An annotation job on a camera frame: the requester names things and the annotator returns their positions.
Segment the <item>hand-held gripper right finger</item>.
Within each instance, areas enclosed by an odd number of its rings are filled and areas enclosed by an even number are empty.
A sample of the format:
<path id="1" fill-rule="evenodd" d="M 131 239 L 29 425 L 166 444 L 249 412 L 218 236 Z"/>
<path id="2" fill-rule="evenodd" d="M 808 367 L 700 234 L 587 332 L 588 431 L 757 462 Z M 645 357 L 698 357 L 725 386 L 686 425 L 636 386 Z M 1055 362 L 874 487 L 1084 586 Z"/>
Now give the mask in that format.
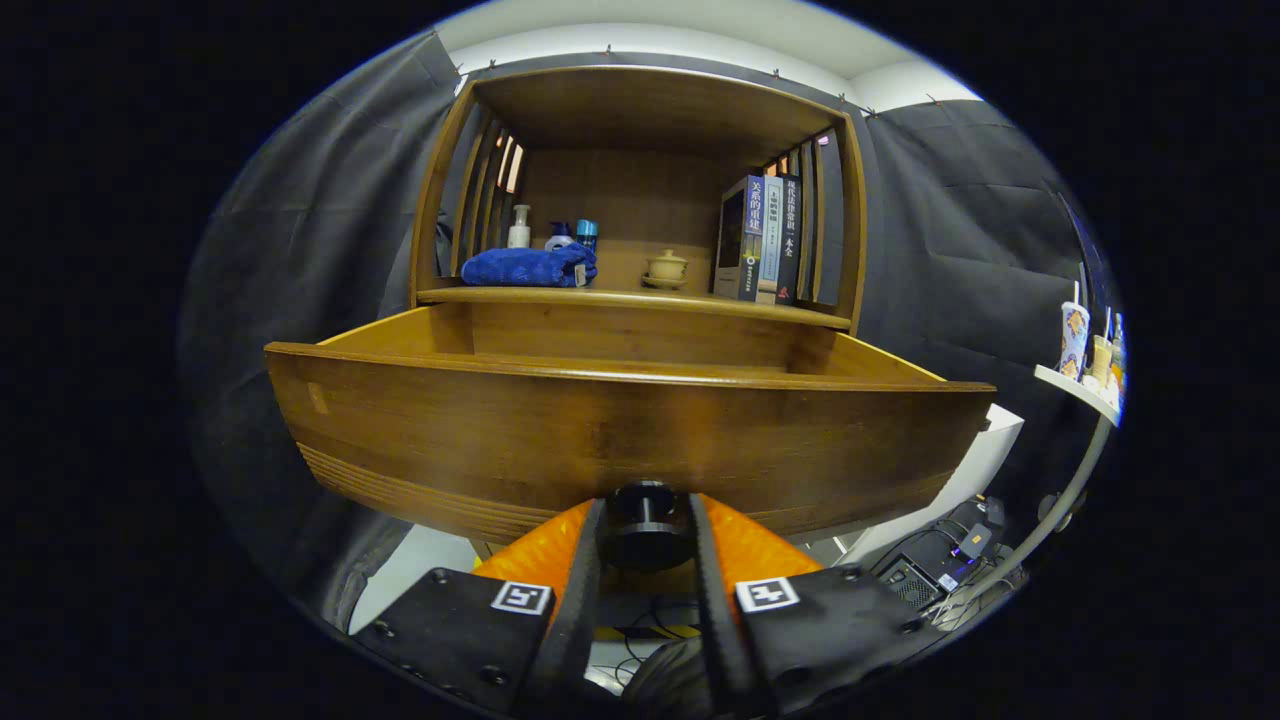
<path id="1" fill-rule="evenodd" d="M 852 706 L 931 647 L 931 621 L 865 568 L 820 568 L 708 495 L 687 505 L 718 714 L 815 719 Z"/>

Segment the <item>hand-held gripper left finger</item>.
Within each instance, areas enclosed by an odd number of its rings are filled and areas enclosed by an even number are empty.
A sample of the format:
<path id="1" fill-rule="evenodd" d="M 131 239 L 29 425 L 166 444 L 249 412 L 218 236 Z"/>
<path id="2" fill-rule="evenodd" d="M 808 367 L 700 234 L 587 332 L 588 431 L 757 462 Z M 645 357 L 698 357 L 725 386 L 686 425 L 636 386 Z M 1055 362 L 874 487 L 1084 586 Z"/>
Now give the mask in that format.
<path id="1" fill-rule="evenodd" d="M 484 716 L 570 716 L 593 700 L 605 501 L 544 521 L 474 571 L 434 568 L 355 634 L 380 665 Z"/>

